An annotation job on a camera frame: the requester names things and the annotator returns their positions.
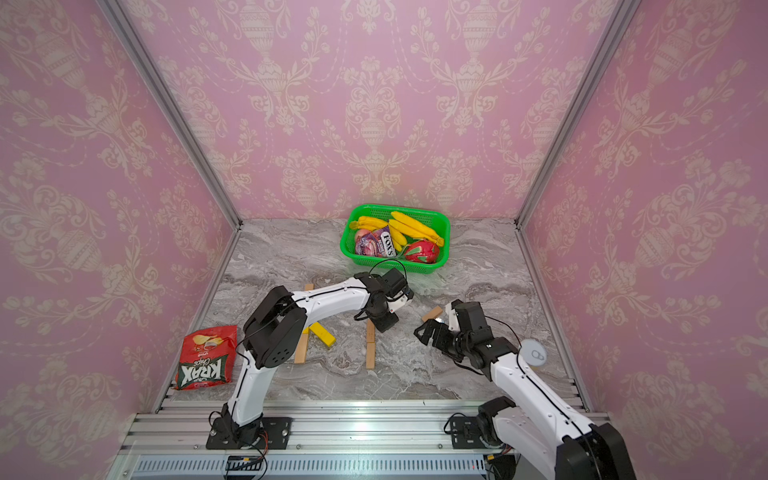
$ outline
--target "toy banana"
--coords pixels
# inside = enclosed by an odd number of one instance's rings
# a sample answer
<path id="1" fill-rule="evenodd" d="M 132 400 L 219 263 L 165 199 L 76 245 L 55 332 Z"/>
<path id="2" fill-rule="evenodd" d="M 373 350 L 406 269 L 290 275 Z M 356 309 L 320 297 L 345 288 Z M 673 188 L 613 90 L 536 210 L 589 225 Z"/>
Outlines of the toy banana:
<path id="1" fill-rule="evenodd" d="M 391 215 L 392 215 L 392 218 L 399 221 L 400 223 L 403 223 L 408 227 L 411 227 L 412 229 L 420 232 L 421 235 L 425 237 L 427 240 L 431 240 L 434 243 L 437 243 L 438 247 L 442 247 L 443 245 L 445 245 L 445 240 L 443 240 L 437 234 L 437 232 L 435 232 L 432 228 L 427 227 L 425 224 L 419 222 L 417 219 L 411 218 L 408 215 L 401 214 L 400 212 L 396 212 L 396 211 L 393 211 Z"/>
<path id="2" fill-rule="evenodd" d="M 351 228 L 352 230 L 360 230 L 362 228 L 364 230 L 371 230 L 373 232 L 374 230 L 378 230 L 381 227 L 377 227 L 372 223 L 353 221 L 353 222 L 349 222 L 349 228 Z"/>
<path id="3" fill-rule="evenodd" d="M 365 217 L 365 216 L 363 216 L 363 217 L 358 218 L 357 221 L 359 223 L 364 223 L 365 225 L 373 225 L 373 226 L 376 227 L 377 230 L 379 228 L 384 228 L 387 225 L 386 220 L 382 220 L 380 218 L 375 218 L 375 217 Z"/>
<path id="4" fill-rule="evenodd" d="M 408 245 L 408 241 L 406 240 L 405 236 L 402 233 L 400 233 L 400 230 L 397 230 L 392 225 L 389 226 L 389 233 L 392 235 L 392 239 L 396 243 L 399 243 L 401 247 Z"/>
<path id="5" fill-rule="evenodd" d="M 399 231 L 400 233 L 403 233 L 405 235 L 408 235 L 409 237 L 416 239 L 416 240 L 422 240 L 427 238 L 426 235 L 419 232 L 418 230 L 409 227 L 408 225 L 405 225 L 404 223 L 400 223 L 399 221 L 395 219 L 391 219 L 389 221 L 389 227 L 394 228 L 395 230 Z"/>

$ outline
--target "wall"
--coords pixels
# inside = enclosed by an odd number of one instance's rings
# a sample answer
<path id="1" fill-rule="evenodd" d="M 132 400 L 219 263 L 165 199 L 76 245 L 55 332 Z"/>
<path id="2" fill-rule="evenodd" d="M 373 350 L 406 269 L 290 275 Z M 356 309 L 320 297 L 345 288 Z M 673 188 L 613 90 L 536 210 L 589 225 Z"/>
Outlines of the wall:
<path id="1" fill-rule="evenodd" d="M 519 211 L 616 0 L 122 0 L 243 217 Z"/>
<path id="2" fill-rule="evenodd" d="M 645 480 L 768 478 L 767 15 L 641 3 L 528 226 Z"/>
<path id="3" fill-rule="evenodd" d="M 232 234 L 95 2 L 0 3 L 3 478 L 102 478 Z"/>

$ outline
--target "green basket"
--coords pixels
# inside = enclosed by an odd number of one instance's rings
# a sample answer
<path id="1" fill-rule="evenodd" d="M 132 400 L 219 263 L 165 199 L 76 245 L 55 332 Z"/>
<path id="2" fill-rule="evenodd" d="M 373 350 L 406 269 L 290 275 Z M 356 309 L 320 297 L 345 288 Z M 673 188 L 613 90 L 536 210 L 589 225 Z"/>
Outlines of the green basket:
<path id="1" fill-rule="evenodd" d="M 344 226 L 344 234 L 341 236 L 341 253 L 347 255 L 353 262 L 358 265 L 376 265 L 378 262 L 384 260 L 380 257 L 368 257 L 366 255 L 357 255 L 355 253 L 355 230 L 349 228 L 349 223 L 353 220 L 357 220 L 361 216 L 375 217 L 382 220 L 389 220 L 392 218 L 390 212 L 396 210 L 409 217 L 415 218 L 427 227 L 431 227 L 437 234 L 445 240 L 445 245 L 440 248 L 440 254 L 437 256 L 437 261 L 434 263 L 417 263 L 409 262 L 401 256 L 395 257 L 400 260 L 403 265 L 406 266 L 406 270 L 413 273 L 432 273 L 441 266 L 445 265 L 448 261 L 448 250 L 451 240 L 451 222 L 448 218 L 439 213 L 429 210 L 420 210 L 418 208 L 408 207 L 392 207 L 390 205 L 375 205 L 365 204 L 360 205 L 349 215 L 349 219 Z"/>

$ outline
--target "white robotic arm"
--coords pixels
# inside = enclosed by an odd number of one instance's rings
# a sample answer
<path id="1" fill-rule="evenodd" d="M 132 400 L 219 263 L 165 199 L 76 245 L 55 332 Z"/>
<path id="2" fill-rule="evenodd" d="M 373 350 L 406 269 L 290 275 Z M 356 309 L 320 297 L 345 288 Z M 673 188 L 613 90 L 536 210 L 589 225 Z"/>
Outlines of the white robotic arm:
<path id="1" fill-rule="evenodd" d="M 495 338 L 479 303 L 456 300 L 445 310 L 445 320 L 427 320 L 416 337 L 457 363 L 468 357 L 508 395 L 480 406 L 472 420 L 483 442 L 514 447 L 548 480 L 635 480 L 621 435 L 573 410 L 517 348 Z"/>
<path id="2" fill-rule="evenodd" d="M 265 428 L 266 391 L 276 368 L 296 351 L 305 328 L 329 316 L 357 312 L 355 320 L 371 319 L 377 330 L 384 332 L 398 321 L 395 311 L 412 298 L 413 292 L 397 269 L 383 276 L 358 273 L 314 290 L 273 288 L 243 326 L 243 371 L 233 395 L 218 412 L 220 418 L 211 426 L 207 448 L 256 445 Z"/>

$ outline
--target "white disc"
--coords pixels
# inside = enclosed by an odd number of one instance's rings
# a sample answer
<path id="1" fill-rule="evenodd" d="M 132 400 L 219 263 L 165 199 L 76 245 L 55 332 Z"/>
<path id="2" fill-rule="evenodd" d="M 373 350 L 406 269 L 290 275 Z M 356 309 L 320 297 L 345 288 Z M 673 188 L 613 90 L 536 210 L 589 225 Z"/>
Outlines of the white disc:
<path id="1" fill-rule="evenodd" d="M 536 340 L 523 340 L 520 353 L 523 355 L 523 360 L 530 366 L 542 366 L 547 362 L 547 349 Z"/>

